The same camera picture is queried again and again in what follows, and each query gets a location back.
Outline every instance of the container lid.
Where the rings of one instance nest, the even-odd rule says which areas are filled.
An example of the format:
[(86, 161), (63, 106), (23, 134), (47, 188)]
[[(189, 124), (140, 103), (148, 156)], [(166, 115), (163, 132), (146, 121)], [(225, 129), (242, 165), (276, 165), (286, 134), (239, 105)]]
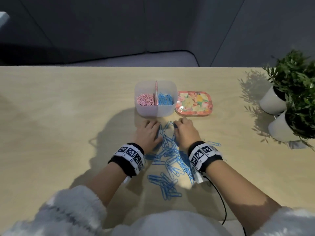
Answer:
[(212, 113), (210, 95), (199, 91), (179, 91), (175, 111), (182, 116), (208, 116)]

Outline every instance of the white pot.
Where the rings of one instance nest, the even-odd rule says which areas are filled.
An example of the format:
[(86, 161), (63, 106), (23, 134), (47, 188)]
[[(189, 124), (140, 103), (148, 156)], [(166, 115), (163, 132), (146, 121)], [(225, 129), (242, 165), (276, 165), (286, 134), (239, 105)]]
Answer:
[(268, 130), (270, 135), (280, 142), (300, 140), (298, 136), (293, 134), (292, 129), (287, 124), (287, 121), (285, 120), (285, 113), (286, 112), (283, 112), (279, 117), (269, 124)]
[(287, 109), (285, 101), (280, 99), (274, 92), (273, 86), (268, 90), (265, 96), (259, 102), (260, 107), (266, 113), (277, 114)]

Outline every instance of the white sleeve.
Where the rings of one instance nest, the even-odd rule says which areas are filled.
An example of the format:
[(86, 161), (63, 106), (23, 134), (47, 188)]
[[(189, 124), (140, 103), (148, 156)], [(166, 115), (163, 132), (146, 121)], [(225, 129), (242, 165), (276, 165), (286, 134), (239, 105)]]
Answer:
[(7, 235), (102, 235), (106, 208), (87, 187), (57, 192), (32, 222), (17, 222)]
[(315, 232), (315, 214), (282, 207), (253, 236), (309, 236)]

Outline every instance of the person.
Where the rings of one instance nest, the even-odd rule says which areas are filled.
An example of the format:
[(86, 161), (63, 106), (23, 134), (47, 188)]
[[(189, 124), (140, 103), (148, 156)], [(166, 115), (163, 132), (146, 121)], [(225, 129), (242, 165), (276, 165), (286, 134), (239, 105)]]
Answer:
[[(205, 172), (217, 186), (247, 235), (314, 235), (315, 214), (282, 207), (237, 173), (214, 147), (201, 141), (191, 120), (174, 121), (177, 142), (196, 169)], [(122, 146), (108, 165), (86, 185), (57, 192), (42, 205), (32, 222), (17, 222), (8, 235), (230, 235), (214, 220), (186, 211), (168, 211), (145, 216), (131, 226), (102, 229), (106, 207), (127, 176), (136, 177), (143, 155), (162, 140), (156, 138), (160, 123), (146, 121), (137, 128), (132, 143)]]

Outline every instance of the pile of blue paper clips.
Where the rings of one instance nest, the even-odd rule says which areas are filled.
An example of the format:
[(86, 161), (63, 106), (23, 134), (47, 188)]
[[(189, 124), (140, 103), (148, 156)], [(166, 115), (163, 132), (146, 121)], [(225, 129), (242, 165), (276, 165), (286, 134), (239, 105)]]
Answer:
[(173, 98), (169, 94), (158, 94), (158, 104), (159, 105), (173, 105)]
[[(175, 176), (179, 177), (180, 175), (187, 174), (189, 176), (191, 184), (194, 184), (194, 170), (192, 172), (192, 169), (190, 168), (190, 161), (186, 152), (180, 151), (178, 149), (175, 135), (170, 138), (165, 134), (165, 131), (170, 126), (174, 126), (174, 123), (171, 121), (168, 121), (164, 128), (160, 126), (158, 133), (163, 136), (163, 141), (162, 144), (158, 145), (154, 150), (159, 150), (159, 148), (161, 147), (161, 152), (158, 154), (150, 153), (144, 155), (144, 158), (146, 160), (152, 161), (152, 165), (165, 165), (169, 177), (166, 176), (163, 172), (160, 174), (160, 176), (148, 175), (147, 177), (149, 182), (160, 186), (164, 200), (171, 200), (172, 197), (182, 197), (182, 194), (177, 192), (175, 188), (175, 185), (178, 182), (178, 179), (175, 179)], [(221, 146), (220, 143), (208, 143), (211, 145)], [(173, 166), (175, 162), (178, 163), (181, 169)]]

